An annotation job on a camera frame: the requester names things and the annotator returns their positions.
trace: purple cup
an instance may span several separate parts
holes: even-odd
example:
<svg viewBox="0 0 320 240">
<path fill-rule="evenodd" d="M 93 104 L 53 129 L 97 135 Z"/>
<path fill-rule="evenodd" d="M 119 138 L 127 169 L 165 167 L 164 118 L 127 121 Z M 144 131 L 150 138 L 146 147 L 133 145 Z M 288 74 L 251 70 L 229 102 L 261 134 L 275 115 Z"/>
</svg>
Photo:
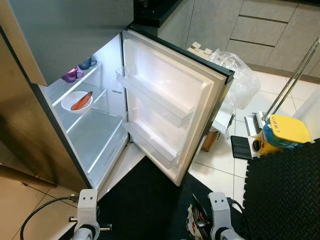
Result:
<svg viewBox="0 0 320 240">
<path fill-rule="evenodd" d="M 76 79 L 82 78 L 84 76 L 84 71 L 82 71 L 78 66 L 72 68 L 69 72 L 63 75 L 61 78 L 67 83 L 72 83 Z"/>
</svg>

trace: tile floor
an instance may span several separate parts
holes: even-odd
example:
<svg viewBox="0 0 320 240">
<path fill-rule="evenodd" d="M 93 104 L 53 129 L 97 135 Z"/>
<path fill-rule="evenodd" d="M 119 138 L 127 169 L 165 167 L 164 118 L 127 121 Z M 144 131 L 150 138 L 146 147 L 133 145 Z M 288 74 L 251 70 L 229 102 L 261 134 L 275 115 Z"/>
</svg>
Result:
<svg viewBox="0 0 320 240">
<path fill-rule="evenodd" d="M 257 72 L 261 90 L 246 109 L 236 110 L 236 118 L 230 126 L 230 135 L 247 137 L 244 116 L 254 111 L 265 111 L 276 98 L 286 81 L 282 76 Z M 280 109 L 280 113 L 292 116 L 312 94 L 316 84 L 300 81 Z M 200 152 L 189 172 L 213 191 L 224 192 L 242 203 L 247 161 L 233 158 L 230 139 L 220 136 L 210 152 Z M 64 187 L 49 189 L 24 186 L 19 182 L 0 177 L 0 236 L 3 240 L 18 240 L 25 218 L 38 206 L 53 198 L 68 196 L 73 192 Z M 70 227 L 69 216 L 77 215 L 76 205 L 56 202 L 37 213 L 28 223 L 25 239 L 58 239 Z"/>
</svg>

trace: black foam mat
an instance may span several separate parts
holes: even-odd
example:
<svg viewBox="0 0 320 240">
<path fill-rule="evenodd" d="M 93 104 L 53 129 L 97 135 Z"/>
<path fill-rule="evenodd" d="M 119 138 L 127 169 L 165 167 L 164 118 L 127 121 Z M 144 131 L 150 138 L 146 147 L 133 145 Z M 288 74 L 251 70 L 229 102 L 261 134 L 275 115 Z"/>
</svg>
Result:
<svg viewBox="0 0 320 240">
<path fill-rule="evenodd" d="M 251 160 L 251 150 L 247 137 L 231 136 L 232 154 L 237 159 Z"/>
<path fill-rule="evenodd" d="M 98 222 L 112 224 L 112 231 L 101 232 L 98 239 L 189 240 L 186 219 L 192 193 L 212 219 L 210 192 L 188 172 L 177 187 L 145 157 L 98 202 Z M 231 208 L 231 223 L 238 232 L 241 217 Z M 72 229 L 67 234 L 72 236 Z M 69 239 L 67 234 L 61 239 Z"/>
<path fill-rule="evenodd" d="M 253 240 L 320 239 L 320 139 L 249 160 L 244 189 Z"/>
</svg>

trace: white appliance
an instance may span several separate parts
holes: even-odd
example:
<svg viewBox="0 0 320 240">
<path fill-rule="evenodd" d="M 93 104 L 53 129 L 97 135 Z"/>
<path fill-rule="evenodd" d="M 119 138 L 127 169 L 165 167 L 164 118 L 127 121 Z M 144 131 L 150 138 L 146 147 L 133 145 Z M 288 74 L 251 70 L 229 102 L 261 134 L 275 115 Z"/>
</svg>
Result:
<svg viewBox="0 0 320 240">
<path fill-rule="evenodd" d="M 101 189 L 129 139 L 177 186 L 188 170 L 233 71 L 168 46 L 127 29 L 92 53 L 98 63 L 82 78 L 39 85 L 93 188 Z M 93 91 L 88 111 L 62 108 L 74 91 Z"/>
</svg>

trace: blue cup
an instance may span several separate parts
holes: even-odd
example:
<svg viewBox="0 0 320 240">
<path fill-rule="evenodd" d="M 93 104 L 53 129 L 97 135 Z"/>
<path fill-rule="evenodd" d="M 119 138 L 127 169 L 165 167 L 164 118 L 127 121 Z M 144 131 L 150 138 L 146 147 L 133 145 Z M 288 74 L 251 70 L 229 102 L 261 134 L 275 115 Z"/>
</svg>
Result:
<svg viewBox="0 0 320 240">
<path fill-rule="evenodd" d="M 89 69 L 91 66 L 96 65 L 97 64 L 97 60 L 93 59 L 92 57 L 89 57 L 88 59 L 84 60 L 81 64 L 79 64 L 79 68 L 81 70 L 87 70 Z"/>
</svg>

